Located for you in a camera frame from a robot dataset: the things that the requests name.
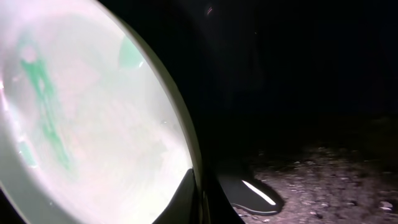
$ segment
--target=pebble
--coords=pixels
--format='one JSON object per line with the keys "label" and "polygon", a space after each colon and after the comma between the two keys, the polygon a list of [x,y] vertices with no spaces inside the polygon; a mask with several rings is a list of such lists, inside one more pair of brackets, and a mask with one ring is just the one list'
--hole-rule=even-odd
{"label": "pebble", "polygon": [[392,208],[392,204],[390,202],[380,202],[382,207]]}
{"label": "pebble", "polygon": [[392,212],[393,206],[389,202],[380,202],[380,208],[385,212]]}

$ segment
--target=rocky ground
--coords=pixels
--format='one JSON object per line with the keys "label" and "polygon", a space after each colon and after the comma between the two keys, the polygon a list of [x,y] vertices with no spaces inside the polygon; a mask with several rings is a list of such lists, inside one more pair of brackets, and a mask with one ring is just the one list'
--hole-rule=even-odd
{"label": "rocky ground", "polygon": [[275,216],[249,215],[252,223],[398,223],[398,174],[358,151],[309,147],[300,157],[268,160],[260,153],[248,160],[256,178],[285,199]]}

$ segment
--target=dirt ground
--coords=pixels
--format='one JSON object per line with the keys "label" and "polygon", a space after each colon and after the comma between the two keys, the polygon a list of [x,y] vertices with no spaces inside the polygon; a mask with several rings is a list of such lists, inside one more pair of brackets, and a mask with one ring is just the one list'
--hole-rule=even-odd
{"label": "dirt ground", "polygon": [[248,224],[398,223],[398,174],[358,151],[309,147],[297,158],[269,161],[260,152],[248,161],[256,178],[286,201],[283,211],[270,217],[236,209]]}

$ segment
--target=gravel ground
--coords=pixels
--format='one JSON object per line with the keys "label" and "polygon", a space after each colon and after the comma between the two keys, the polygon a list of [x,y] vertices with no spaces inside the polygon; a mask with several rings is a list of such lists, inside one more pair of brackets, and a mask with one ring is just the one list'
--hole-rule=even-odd
{"label": "gravel ground", "polygon": [[261,153],[249,162],[256,178],[277,189],[286,204],[271,217],[235,208],[246,223],[398,223],[398,174],[358,151],[309,147],[289,162]]}

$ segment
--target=ground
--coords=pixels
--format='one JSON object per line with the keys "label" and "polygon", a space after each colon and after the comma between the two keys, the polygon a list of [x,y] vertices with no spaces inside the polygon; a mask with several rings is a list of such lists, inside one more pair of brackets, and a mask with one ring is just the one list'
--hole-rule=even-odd
{"label": "ground", "polygon": [[252,223],[398,223],[398,174],[379,160],[364,160],[358,151],[308,147],[300,157],[267,160],[260,153],[249,159],[257,179],[285,199],[274,216],[250,216]]}

